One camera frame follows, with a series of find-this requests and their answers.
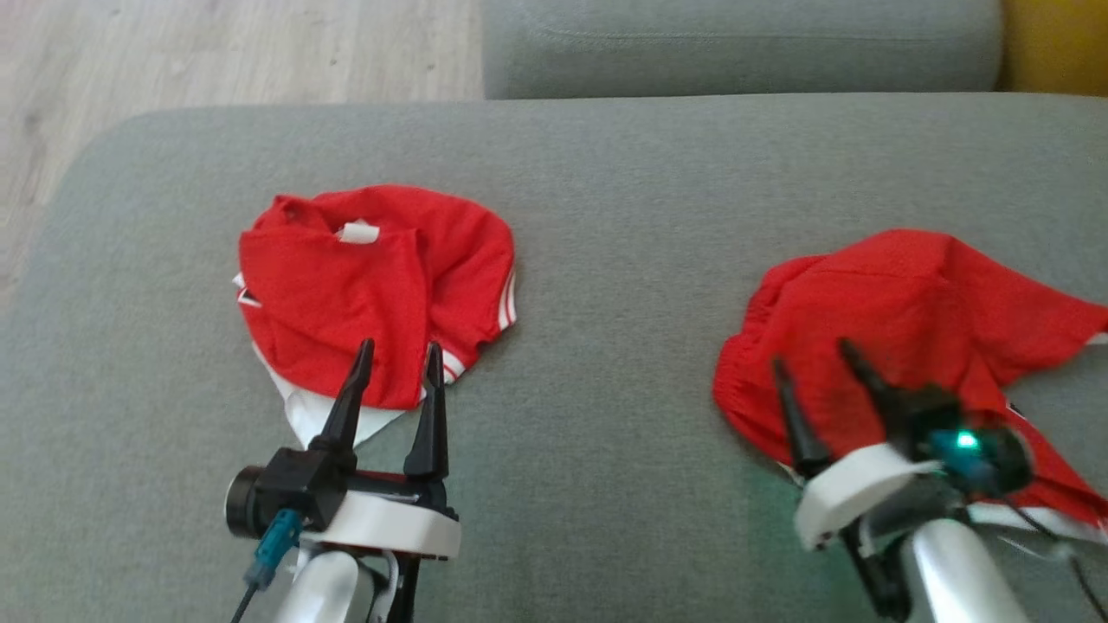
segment wooden floor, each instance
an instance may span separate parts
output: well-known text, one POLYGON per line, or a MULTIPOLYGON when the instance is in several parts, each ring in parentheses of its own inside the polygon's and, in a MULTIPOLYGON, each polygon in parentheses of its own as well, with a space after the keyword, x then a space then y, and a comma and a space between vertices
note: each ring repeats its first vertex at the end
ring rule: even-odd
POLYGON ((0 312, 61 175, 142 112, 481 98, 479 0, 0 0, 0 312))

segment sofa cushion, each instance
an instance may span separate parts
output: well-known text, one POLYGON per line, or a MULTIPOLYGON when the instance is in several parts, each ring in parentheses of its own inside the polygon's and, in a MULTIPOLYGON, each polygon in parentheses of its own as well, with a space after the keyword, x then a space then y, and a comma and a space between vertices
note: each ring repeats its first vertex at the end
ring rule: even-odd
POLYGON ((987 91, 997 0, 483 0, 490 99, 987 91))
MULTIPOLYGON (((520 324, 449 390, 462 553, 418 621, 875 621, 841 548, 711 381, 763 273, 876 231, 950 232, 1108 300, 1108 102, 1024 94, 739 95, 141 116, 73 164, 0 319, 0 612, 218 621, 254 543, 222 505, 296 439, 229 283, 276 193, 380 182, 512 227, 520 324)), ((1013 398, 1108 490, 1108 351, 1013 398)), ((402 417, 360 448, 399 470, 402 417)), ((1064 568, 985 532, 1042 621, 1089 611, 1064 568)), ((1022 535, 1033 548, 1045 545, 1022 535)), ((1108 555, 1080 547, 1091 582, 1108 555)), ((275 612, 281 584, 248 616, 275 612)))

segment green led light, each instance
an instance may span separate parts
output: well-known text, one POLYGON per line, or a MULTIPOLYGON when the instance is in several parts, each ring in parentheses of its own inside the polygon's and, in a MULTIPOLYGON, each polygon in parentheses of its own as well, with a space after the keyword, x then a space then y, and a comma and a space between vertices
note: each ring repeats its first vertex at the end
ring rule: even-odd
POLYGON ((976 448, 977 447, 977 436, 972 432, 962 431, 958 433, 957 439, 958 448, 976 448))

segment white tag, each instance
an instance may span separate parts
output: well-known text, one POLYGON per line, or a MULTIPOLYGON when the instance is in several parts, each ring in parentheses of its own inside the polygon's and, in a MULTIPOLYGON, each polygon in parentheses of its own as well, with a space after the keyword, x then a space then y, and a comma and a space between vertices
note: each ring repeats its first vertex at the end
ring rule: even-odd
POLYGON ((362 219, 355 221, 353 223, 347 223, 339 229, 339 239, 345 243, 367 245, 370 243, 376 243, 377 237, 381 235, 381 228, 370 225, 362 219))

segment clothing item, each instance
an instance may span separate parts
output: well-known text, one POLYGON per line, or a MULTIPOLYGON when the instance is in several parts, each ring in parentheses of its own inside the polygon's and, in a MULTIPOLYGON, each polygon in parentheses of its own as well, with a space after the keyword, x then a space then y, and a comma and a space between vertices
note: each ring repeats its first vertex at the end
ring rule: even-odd
POLYGON ((515 321, 507 225, 476 203, 370 186, 278 196, 239 239, 238 302, 305 443, 322 428, 358 346, 376 343, 361 442, 417 407, 430 341, 453 382, 515 321))
POLYGON ((1060 511, 1099 539, 1108 501, 1009 408, 1002 388, 1065 362, 1104 340, 1106 330, 1108 307, 1036 283, 948 235, 890 231, 770 269, 742 331, 724 346, 714 392, 739 432, 789 463, 771 374, 771 361, 781 357, 837 458, 879 443, 884 430, 837 350, 837 340, 848 337, 893 385, 936 382, 955 391, 973 417, 1023 435, 1036 478, 1016 502, 1060 511))

